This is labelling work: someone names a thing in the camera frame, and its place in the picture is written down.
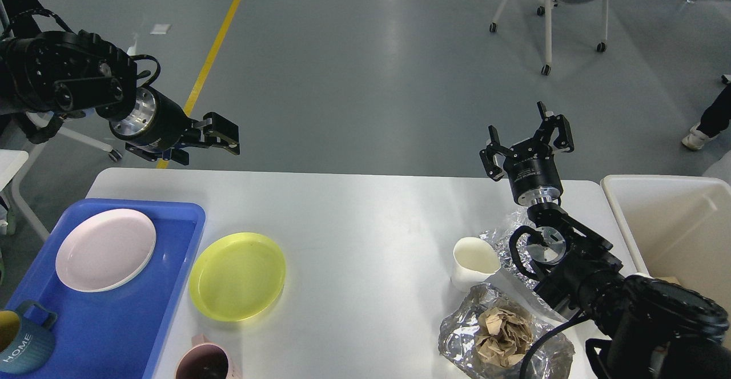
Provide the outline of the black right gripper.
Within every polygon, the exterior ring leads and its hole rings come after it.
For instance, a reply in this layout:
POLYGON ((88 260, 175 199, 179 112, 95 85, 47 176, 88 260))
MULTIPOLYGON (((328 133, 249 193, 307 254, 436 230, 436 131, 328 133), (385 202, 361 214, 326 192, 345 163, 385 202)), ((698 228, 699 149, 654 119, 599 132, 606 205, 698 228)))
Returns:
POLYGON ((510 148, 500 143, 499 134, 494 126, 488 126, 490 140, 480 151, 480 159, 487 176, 500 181, 505 173, 508 176, 513 199, 518 205, 530 207, 539 199, 558 200, 563 194, 554 160, 554 150, 573 152, 575 150, 568 119, 556 115, 537 102, 541 123, 532 139, 545 145, 514 145, 510 148), (505 170, 497 161, 505 157, 505 170))

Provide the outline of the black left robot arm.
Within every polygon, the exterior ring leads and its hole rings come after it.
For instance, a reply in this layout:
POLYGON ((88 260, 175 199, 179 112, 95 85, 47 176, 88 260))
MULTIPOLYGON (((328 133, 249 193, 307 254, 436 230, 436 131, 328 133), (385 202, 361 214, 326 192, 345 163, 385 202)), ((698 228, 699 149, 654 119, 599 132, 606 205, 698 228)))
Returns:
POLYGON ((68 118, 95 111, 128 152, 187 166, 188 147, 240 154, 238 125, 208 112, 191 119, 153 88, 161 65, 138 71, 155 57, 128 55, 95 33, 75 33, 55 13, 18 13, 2 32, 2 114, 18 119, 27 139, 44 143, 68 118))

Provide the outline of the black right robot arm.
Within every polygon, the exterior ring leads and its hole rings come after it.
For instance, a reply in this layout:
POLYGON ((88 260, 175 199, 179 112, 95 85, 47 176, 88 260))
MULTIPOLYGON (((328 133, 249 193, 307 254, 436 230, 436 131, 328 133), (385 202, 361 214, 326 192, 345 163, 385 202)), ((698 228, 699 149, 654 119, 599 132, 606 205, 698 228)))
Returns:
POLYGON ((598 378, 728 378, 726 309, 696 291, 643 275, 624 277, 610 241, 560 205, 563 187, 554 152, 575 148, 569 121, 537 103, 541 122, 532 137, 504 147, 493 125, 480 151, 488 177, 507 177, 514 202, 530 225, 509 239, 512 264, 534 280, 535 292, 554 311, 575 315, 543 335, 520 364, 527 376, 544 343, 593 321, 606 339, 587 339, 585 353, 598 378))

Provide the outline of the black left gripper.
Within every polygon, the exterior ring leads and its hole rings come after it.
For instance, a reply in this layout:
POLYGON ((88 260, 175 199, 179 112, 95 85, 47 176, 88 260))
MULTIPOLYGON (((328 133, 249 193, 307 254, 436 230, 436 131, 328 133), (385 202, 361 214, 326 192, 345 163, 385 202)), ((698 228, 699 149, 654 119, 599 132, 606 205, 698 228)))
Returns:
POLYGON ((125 142, 126 151, 148 162, 164 160, 190 165, 190 155, 174 148, 186 130, 199 134, 200 147, 224 148, 240 155, 239 127, 229 119, 208 112, 200 121, 191 120, 183 109, 153 87, 136 88, 130 113, 109 121, 111 132, 125 142))

